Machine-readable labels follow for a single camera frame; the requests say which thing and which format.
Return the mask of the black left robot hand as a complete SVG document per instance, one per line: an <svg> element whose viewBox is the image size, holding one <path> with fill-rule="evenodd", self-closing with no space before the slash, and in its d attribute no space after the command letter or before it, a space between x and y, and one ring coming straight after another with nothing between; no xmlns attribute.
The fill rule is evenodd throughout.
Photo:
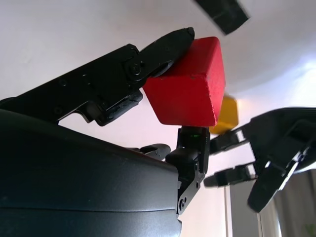
<svg viewBox="0 0 316 237"><path fill-rule="evenodd" d="M210 154L216 155L250 144L255 160L218 171L204 179L207 188L235 185L254 180L247 204L259 213L289 178L316 162L315 108L281 108L256 116L249 123L210 141Z"/></svg>

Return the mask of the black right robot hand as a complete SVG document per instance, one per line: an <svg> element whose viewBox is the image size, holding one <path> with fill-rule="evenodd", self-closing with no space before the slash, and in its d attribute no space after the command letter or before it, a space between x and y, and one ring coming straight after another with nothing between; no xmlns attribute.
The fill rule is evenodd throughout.
<svg viewBox="0 0 316 237"><path fill-rule="evenodd" d="M143 50L128 44L0 102L3 237L177 237L205 177L209 132L183 126L177 149L129 149L61 127L77 113L105 126L138 105L149 77L189 49L192 27Z"/></svg>

